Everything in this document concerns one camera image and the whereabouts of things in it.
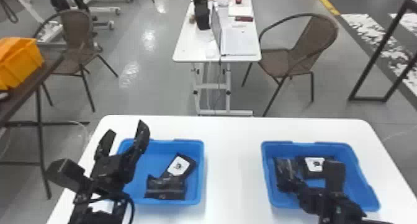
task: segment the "orange bin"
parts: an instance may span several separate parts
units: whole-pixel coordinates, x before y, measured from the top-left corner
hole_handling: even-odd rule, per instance
[[[43,63],[36,39],[0,39],[0,89],[17,87]]]

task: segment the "blue tray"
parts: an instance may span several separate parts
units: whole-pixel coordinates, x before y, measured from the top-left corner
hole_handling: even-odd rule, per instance
[[[271,204],[281,208],[299,208],[293,194],[280,192],[276,186],[274,169],[275,157],[295,158],[298,155],[333,156],[346,165],[344,193],[361,206],[364,211],[377,211],[380,208],[374,190],[368,185],[352,148],[345,143],[316,142],[293,143],[291,141],[265,141],[262,143],[262,163],[264,166],[266,187]],[[324,179],[308,179],[309,186],[324,187]]]
[[[127,150],[133,139],[121,142],[117,154]],[[197,162],[197,166],[186,179],[185,200],[158,200],[143,198],[146,190],[146,178],[149,174],[160,177],[177,153],[187,155]],[[128,193],[136,204],[196,205],[201,200],[204,173],[204,144],[199,140],[150,140],[148,148],[136,164],[133,180],[124,192]]]

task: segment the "laptop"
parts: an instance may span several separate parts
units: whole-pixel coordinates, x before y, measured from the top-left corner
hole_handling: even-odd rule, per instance
[[[212,13],[212,31],[221,56],[256,55],[258,39],[254,41],[246,27],[222,27],[215,8]]]

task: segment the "concrete floor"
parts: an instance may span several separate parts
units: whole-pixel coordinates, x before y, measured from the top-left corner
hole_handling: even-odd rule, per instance
[[[86,131],[79,126],[45,128],[47,164],[59,158],[78,160],[86,135],[94,131],[98,121],[109,114],[195,115],[190,66],[171,59],[189,0],[137,0],[118,4],[119,17],[100,15],[100,20],[113,19],[114,31],[100,30],[97,41],[104,47],[104,58],[120,74],[119,79],[100,61],[88,68],[88,78],[96,113],[92,113],[82,81],[78,78],[52,76],[47,80],[55,107],[43,102],[46,120],[90,120]],[[253,0],[258,32],[269,24],[292,14],[317,12],[330,16],[318,0]],[[42,16],[53,13],[47,0],[34,0]],[[20,23],[0,22],[0,36],[29,36],[37,23],[26,11],[18,14]],[[291,47],[302,30],[304,21],[282,25],[266,35],[263,47]],[[357,118],[368,121],[383,141],[410,187],[417,191],[417,140],[415,109],[399,93],[386,104],[346,102],[353,85],[369,60],[365,52],[341,27],[336,42],[317,61],[316,101],[310,103],[308,76],[287,82],[269,111],[269,117]],[[132,65],[138,68],[134,72]],[[240,87],[246,63],[232,66],[232,98],[234,109],[251,109],[261,115],[276,88],[275,82],[255,66],[244,88]],[[375,68],[360,94],[378,95],[390,82]],[[33,119],[34,100],[29,100],[14,119]],[[37,159],[36,134],[33,129],[8,130],[2,147],[10,145],[3,159]],[[61,188],[52,184],[53,198],[45,199],[38,168],[0,167],[0,223],[45,223]]]

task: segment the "wicker chair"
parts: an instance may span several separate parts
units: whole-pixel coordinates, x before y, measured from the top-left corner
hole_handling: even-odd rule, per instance
[[[338,36],[338,26],[336,23],[329,17],[320,14],[297,14],[286,17],[266,27],[259,35],[259,43],[261,43],[262,36],[268,30],[288,20],[300,17],[310,17],[310,20],[293,48],[261,50],[262,60],[258,64],[278,84],[274,95],[272,95],[262,115],[263,117],[268,113],[269,108],[288,77],[292,78],[293,76],[309,74],[311,81],[311,99],[312,102],[314,101],[314,74],[311,70],[321,53],[336,40]],[[248,78],[251,68],[252,63],[249,64],[249,68],[243,78],[242,87]]]
[[[82,78],[91,105],[91,110],[95,112],[96,108],[94,107],[85,77],[85,73],[90,72],[85,68],[85,66],[98,57],[103,64],[110,69],[116,78],[118,75],[94,48],[92,19],[90,14],[85,11],[65,10],[52,15],[45,20],[43,24],[41,24],[41,26],[34,33],[33,38],[37,38],[44,26],[57,17],[61,19],[61,23],[63,25],[63,38],[66,42],[66,50],[64,51],[64,61],[52,74]],[[49,104],[53,106],[46,85],[42,84],[42,87],[48,98]]]

